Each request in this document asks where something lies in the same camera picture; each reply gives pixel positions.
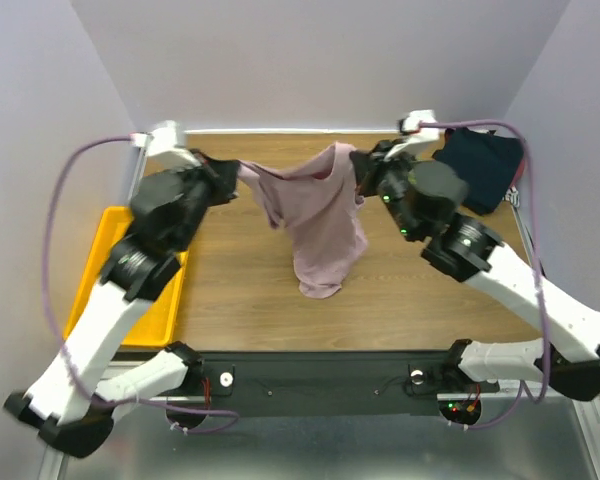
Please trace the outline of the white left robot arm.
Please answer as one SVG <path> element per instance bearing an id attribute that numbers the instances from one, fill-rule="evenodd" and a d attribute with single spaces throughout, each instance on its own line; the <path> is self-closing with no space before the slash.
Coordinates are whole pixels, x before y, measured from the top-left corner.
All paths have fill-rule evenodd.
<path id="1" fill-rule="evenodd" d="M 113 245 L 87 304 L 42 376 L 11 393 L 5 410 L 35 428 L 52 449 L 82 459 L 136 405 L 177 390 L 210 389 L 203 359 L 177 341 L 152 359 L 109 380 L 102 375 L 139 319 L 181 270 L 207 210 L 236 196 L 240 163 L 202 153 L 186 166 L 144 177 L 129 202 L 131 222 Z"/>

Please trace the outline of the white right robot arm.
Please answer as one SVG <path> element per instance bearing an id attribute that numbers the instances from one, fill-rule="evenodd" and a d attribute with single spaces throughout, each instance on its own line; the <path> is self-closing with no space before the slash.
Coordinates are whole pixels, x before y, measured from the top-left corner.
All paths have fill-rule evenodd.
<path id="1" fill-rule="evenodd" d="M 379 197 L 408 242 L 440 273 L 480 291 L 536 329 L 525 342 L 459 339 L 441 364 L 452 390 L 486 381 L 539 382 L 563 396 L 591 401 L 600 395 L 600 312 L 548 281 L 493 229 L 460 212 L 468 185 L 454 170 L 418 161 L 407 142 L 381 141 L 355 150 L 358 192 Z"/>

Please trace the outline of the pink ribbed tank top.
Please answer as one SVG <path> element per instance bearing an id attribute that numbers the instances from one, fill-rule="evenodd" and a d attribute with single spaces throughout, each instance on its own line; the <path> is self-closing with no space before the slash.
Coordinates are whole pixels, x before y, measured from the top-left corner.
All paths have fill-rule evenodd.
<path id="1" fill-rule="evenodd" d="M 335 142 L 302 165 L 276 170 L 242 161 L 238 178 L 253 194 L 273 229 L 292 243 L 300 292 L 313 299 L 336 294 L 368 242 L 358 219 L 350 144 Z"/>

